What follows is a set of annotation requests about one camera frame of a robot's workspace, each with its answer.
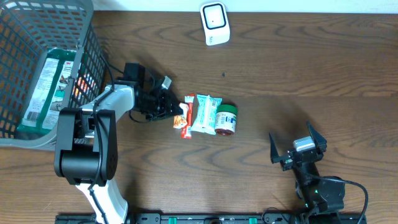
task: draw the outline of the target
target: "white snack wrapper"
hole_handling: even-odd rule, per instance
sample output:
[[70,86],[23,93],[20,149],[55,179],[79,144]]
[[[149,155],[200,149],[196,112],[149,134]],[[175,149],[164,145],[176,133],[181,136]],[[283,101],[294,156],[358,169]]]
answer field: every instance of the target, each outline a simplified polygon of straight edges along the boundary
[[199,102],[198,114],[191,130],[215,135],[217,107],[223,99],[212,98],[210,95],[197,95],[197,97]]

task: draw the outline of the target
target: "green led light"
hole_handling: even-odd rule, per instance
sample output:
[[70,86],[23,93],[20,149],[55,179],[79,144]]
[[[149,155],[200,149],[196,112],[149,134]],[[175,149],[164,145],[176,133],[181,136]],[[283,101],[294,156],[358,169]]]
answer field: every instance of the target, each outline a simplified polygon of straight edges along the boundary
[[249,224],[257,224],[257,218],[249,218]]
[[177,224],[177,218],[170,217],[169,218],[169,224]]

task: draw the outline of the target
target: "basket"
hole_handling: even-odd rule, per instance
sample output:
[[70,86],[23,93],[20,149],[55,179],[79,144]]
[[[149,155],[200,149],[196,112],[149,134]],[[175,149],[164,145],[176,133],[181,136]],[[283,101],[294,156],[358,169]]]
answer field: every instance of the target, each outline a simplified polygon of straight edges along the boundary
[[32,98],[47,50],[75,50],[63,107],[94,100],[104,80],[105,64],[95,36],[90,0],[0,2],[0,146],[55,149],[57,125],[45,136],[17,131]]

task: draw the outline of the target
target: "jar lid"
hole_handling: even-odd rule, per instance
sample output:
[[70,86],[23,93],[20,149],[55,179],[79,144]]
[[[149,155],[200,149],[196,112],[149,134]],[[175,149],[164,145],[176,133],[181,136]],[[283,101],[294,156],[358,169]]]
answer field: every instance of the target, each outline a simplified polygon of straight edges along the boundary
[[217,107],[217,113],[218,112],[222,112],[222,111],[230,112],[230,113],[235,114],[235,115],[238,114],[238,109],[235,106],[232,106],[232,105],[219,105]]

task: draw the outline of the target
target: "brown wood surface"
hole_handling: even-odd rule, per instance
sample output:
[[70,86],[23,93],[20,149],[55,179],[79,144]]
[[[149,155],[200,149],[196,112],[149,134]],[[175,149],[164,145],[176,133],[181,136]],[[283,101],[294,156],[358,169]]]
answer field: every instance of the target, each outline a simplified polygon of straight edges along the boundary
[[[398,16],[229,13],[231,39],[205,45],[199,13],[96,12],[111,64],[140,62],[173,80],[180,99],[210,94],[239,108],[231,137],[180,139],[172,121],[118,123],[116,180],[131,205],[165,213],[262,212],[303,206],[292,171],[269,160],[307,135],[328,140],[323,175],[362,183],[369,223],[398,223]],[[53,152],[0,149],[0,223],[53,223],[91,213],[53,171]],[[345,212],[364,195],[346,186]]]

